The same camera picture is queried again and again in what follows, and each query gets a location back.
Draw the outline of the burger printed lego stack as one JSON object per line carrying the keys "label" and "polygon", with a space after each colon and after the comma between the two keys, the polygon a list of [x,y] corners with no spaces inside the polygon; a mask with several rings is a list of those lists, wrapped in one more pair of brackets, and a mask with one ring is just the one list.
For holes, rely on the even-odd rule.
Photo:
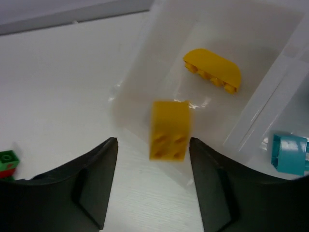
{"label": "burger printed lego stack", "polygon": [[209,50],[199,48],[188,52],[183,57],[188,71],[209,80],[217,87],[234,94],[241,85],[241,72],[237,64]]}

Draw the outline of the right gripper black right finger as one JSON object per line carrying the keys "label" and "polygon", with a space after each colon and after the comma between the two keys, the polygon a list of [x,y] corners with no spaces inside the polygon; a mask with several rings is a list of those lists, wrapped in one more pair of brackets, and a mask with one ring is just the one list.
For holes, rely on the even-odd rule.
{"label": "right gripper black right finger", "polygon": [[206,232],[306,232],[309,178],[273,177],[191,138],[189,153]]}

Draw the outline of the yellow rounded lego brick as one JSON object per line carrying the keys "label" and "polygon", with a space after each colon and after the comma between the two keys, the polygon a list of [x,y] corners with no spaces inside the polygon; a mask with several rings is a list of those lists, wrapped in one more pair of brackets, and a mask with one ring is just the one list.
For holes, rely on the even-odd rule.
{"label": "yellow rounded lego brick", "polygon": [[149,159],[184,161],[191,138],[189,101],[155,101],[152,104]]}

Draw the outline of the teal green printed lego brick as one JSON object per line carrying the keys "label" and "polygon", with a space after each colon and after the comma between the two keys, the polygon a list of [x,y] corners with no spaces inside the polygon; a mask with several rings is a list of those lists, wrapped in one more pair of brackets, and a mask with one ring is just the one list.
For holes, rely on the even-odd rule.
{"label": "teal green printed lego brick", "polygon": [[275,133],[271,164],[280,173],[303,176],[309,170],[309,140],[292,134]]}

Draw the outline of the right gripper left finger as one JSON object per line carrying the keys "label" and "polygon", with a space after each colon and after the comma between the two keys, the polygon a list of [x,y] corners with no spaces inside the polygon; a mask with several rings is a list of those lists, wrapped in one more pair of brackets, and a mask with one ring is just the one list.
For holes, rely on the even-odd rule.
{"label": "right gripper left finger", "polygon": [[98,232],[103,229],[118,154],[111,137],[30,180],[1,180],[3,232]]}

